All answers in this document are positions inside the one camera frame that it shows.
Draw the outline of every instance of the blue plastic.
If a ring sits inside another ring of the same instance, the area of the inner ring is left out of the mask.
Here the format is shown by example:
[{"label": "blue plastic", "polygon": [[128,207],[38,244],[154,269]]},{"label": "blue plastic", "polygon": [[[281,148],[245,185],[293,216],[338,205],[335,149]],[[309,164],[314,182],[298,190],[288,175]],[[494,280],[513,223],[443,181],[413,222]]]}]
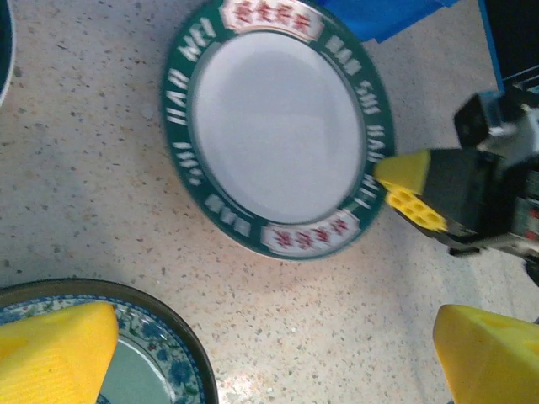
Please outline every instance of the blue plastic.
[{"label": "blue plastic", "polygon": [[382,42],[458,0],[314,0],[335,14],[360,39]]}]

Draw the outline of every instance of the granite surface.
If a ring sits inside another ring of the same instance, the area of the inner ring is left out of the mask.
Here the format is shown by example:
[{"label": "granite surface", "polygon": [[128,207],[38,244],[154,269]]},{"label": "granite surface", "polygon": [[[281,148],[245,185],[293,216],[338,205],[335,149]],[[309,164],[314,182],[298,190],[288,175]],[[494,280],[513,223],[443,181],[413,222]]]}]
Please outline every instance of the granite surface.
[{"label": "granite surface", "polygon": [[[447,403],[431,339],[440,305],[533,320],[536,286],[519,260],[452,258],[389,209],[314,262],[260,257],[221,234],[180,184],[159,111],[168,47],[199,4],[14,1],[0,286],[77,276],[155,295],[205,345],[224,404]],[[495,86],[473,0],[366,48],[401,152],[456,146],[453,113]]]}]

